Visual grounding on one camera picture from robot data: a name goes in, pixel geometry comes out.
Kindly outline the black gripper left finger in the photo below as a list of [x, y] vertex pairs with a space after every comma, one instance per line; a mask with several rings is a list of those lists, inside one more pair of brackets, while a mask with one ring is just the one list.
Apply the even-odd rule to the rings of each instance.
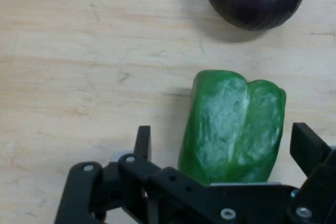
[[137, 223], [209, 223], [194, 194], [203, 187], [172, 167], [150, 161], [151, 128], [138, 128], [134, 150], [102, 167], [73, 166], [55, 223], [104, 223], [107, 212], [121, 208]]

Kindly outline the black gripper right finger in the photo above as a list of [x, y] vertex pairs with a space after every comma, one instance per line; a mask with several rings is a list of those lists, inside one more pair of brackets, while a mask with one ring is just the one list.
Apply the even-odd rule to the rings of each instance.
[[335, 223], [335, 149], [307, 124], [294, 123], [290, 154], [307, 179], [287, 208], [291, 223]]

